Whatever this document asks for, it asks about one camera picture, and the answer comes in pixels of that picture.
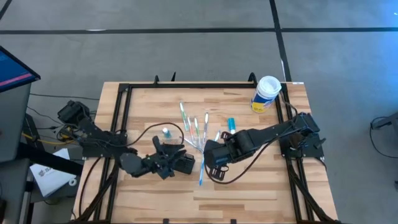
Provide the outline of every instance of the wooden table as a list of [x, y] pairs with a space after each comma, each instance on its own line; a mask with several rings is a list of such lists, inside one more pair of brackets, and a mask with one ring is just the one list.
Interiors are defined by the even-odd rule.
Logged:
[[[118, 85], [118, 82], [104, 84], [95, 119], [96, 125], [103, 130], [110, 129]], [[310, 105], [304, 85], [287, 83], [287, 88], [290, 102], [299, 111], [309, 113]], [[178, 105], [180, 100], [185, 102], [185, 111], [189, 116], [198, 117], [202, 131], [204, 114], [209, 112], [209, 138], [214, 138], [219, 129], [228, 130], [229, 117], [235, 118], [237, 131], [263, 129], [277, 124], [275, 104], [263, 114], [251, 110], [249, 102], [253, 93], [254, 89], [230, 88], [133, 89], [127, 121], [128, 142], [155, 123], [169, 121], [183, 127]], [[116, 129], [120, 127], [123, 105]], [[151, 129], [134, 145], [140, 156], [155, 152], [151, 139], [154, 135], [161, 138], [162, 128]], [[177, 128], [168, 128], [175, 137], [179, 135]], [[157, 174], [147, 174], [136, 179], [123, 170], [119, 171], [112, 223], [161, 223], [164, 218], [169, 218], [171, 223], [229, 223], [231, 219], [237, 219], [238, 223], [295, 223], [286, 163], [280, 155], [279, 143], [275, 142], [267, 148], [249, 172], [235, 183], [215, 184], [205, 175], [202, 186], [198, 184], [202, 156], [188, 144], [185, 146], [188, 153], [193, 154], [196, 159], [191, 175], [176, 172], [175, 177], [162, 180]], [[231, 164], [224, 181], [236, 177], [252, 159], [253, 157]], [[90, 175], [83, 196], [83, 208], [88, 206], [98, 191], [103, 160]], [[94, 161], [95, 158], [91, 158], [85, 162], [82, 180], [86, 179]], [[308, 158], [304, 160], [304, 167], [310, 193], [326, 214], [337, 219], [324, 166], [317, 160]], [[75, 201], [76, 214], [82, 184], [83, 181], [80, 182]], [[302, 216], [306, 218], [303, 198], [300, 193], [299, 195]], [[108, 193], [102, 205], [102, 219], [105, 217], [107, 201]]]

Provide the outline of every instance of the white lid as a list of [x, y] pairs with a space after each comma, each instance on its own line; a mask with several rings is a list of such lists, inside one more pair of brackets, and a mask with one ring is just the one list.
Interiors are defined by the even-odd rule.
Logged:
[[277, 96], [281, 88], [279, 80], [272, 76], [262, 77], [257, 85], [260, 95], [269, 98]]

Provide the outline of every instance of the computer screen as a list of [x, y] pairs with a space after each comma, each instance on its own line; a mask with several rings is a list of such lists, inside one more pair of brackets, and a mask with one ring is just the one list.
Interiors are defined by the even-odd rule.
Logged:
[[38, 79], [38, 74], [0, 46], [0, 92]]

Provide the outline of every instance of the gray floor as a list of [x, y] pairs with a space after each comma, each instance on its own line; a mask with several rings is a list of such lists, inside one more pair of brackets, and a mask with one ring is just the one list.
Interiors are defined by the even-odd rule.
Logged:
[[[394, 1], [276, 3], [284, 28], [398, 26]], [[266, 0], [13, 0], [0, 30], [273, 25]], [[313, 115], [327, 138], [326, 164], [340, 220], [396, 223], [398, 163], [372, 148], [369, 122], [398, 110], [398, 34], [284, 33], [283, 38], [292, 79], [305, 82]], [[0, 35], [0, 44], [41, 74], [42, 80], [32, 85], [34, 93], [99, 97], [104, 81], [153, 80], [155, 75], [169, 80], [174, 71], [177, 80], [245, 80], [250, 72], [284, 80], [274, 33]], [[55, 117], [66, 102], [32, 96], [29, 105]], [[85, 103], [96, 108], [95, 101]], [[38, 126], [53, 125], [34, 118]], [[374, 132], [374, 139], [381, 151], [398, 156], [390, 127]], [[70, 199], [40, 205], [34, 223], [66, 221], [72, 205]]]

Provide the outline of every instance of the yellow cable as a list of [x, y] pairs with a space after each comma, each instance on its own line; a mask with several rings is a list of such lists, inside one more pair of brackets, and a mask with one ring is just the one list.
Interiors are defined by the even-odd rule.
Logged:
[[[33, 139], [32, 136], [29, 136], [29, 135], [27, 135], [25, 133], [22, 133], [22, 135], [24, 137], [26, 137], [26, 138]], [[74, 142], [74, 140], [70, 140], [70, 141], [67, 141], [67, 142], [52, 142], [52, 141], [46, 141], [46, 140], [41, 140], [41, 139], [38, 139], [38, 141], [42, 142], [42, 143], [46, 143], [46, 144], [51, 144], [51, 145], [65, 145], [65, 144], [70, 144], [70, 143]]]

